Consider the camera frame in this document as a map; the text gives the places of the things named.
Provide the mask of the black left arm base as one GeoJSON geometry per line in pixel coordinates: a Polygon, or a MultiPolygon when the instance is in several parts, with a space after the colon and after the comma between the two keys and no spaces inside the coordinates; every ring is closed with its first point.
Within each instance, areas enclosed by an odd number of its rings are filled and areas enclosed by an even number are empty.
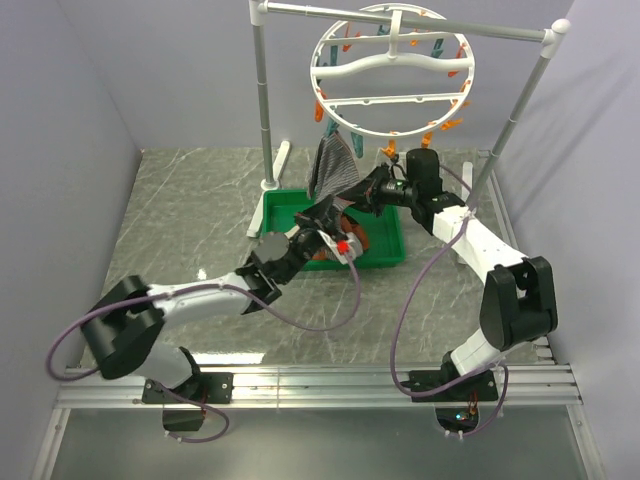
{"type": "Polygon", "coordinates": [[[234,374],[231,372],[205,372],[185,385],[165,392],[157,381],[147,379],[142,392],[143,404],[199,404],[226,405],[232,400],[234,374]]]}

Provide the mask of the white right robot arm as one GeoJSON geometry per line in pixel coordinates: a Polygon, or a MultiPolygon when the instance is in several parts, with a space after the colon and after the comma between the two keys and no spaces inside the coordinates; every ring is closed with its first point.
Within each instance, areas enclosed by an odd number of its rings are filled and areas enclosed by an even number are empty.
{"type": "Polygon", "coordinates": [[[553,272],[543,257],[528,257],[507,245],[458,195],[443,187],[438,154],[429,148],[406,154],[397,179],[388,164],[337,195],[352,208],[378,215],[385,206],[410,210],[412,218],[455,251],[482,281],[478,329],[443,359],[442,391],[460,400],[476,386],[476,375],[514,348],[558,326],[553,272]]]}

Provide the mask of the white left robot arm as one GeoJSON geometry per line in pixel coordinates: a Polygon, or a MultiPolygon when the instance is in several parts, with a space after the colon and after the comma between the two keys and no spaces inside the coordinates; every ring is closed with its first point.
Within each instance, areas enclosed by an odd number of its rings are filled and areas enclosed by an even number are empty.
{"type": "Polygon", "coordinates": [[[216,315],[247,315],[266,309],[313,255],[330,240],[342,240],[334,198],[299,212],[288,233],[269,233],[245,263],[213,280],[147,285],[137,276],[120,281],[94,307],[82,334],[106,380],[137,374],[158,382],[178,401],[202,388],[193,356],[158,337],[166,327],[216,315]]]}

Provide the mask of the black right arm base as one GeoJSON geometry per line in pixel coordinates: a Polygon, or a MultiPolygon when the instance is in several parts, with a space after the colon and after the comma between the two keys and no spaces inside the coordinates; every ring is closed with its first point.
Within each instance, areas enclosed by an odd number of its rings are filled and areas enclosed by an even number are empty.
{"type": "Polygon", "coordinates": [[[445,385],[449,380],[454,380],[458,375],[445,370],[411,370],[408,379],[401,382],[401,386],[408,389],[413,402],[455,403],[477,401],[497,401],[499,392],[497,382],[492,371],[484,371],[464,381],[439,390],[429,396],[419,396],[431,390],[436,390],[445,385]]]}

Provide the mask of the grey striped boxer underwear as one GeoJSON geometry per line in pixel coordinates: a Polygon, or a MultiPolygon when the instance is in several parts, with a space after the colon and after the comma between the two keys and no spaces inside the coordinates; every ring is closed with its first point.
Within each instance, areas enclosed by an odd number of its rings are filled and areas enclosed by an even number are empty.
{"type": "MultiPolygon", "coordinates": [[[[338,132],[330,138],[323,136],[320,140],[307,180],[307,196],[313,201],[312,205],[328,195],[335,196],[361,180],[351,148],[338,132]]],[[[347,207],[335,199],[334,202],[343,214],[347,207]]],[[[333,236],[341,238],[346,233],[342,230],[333,236]]]]}

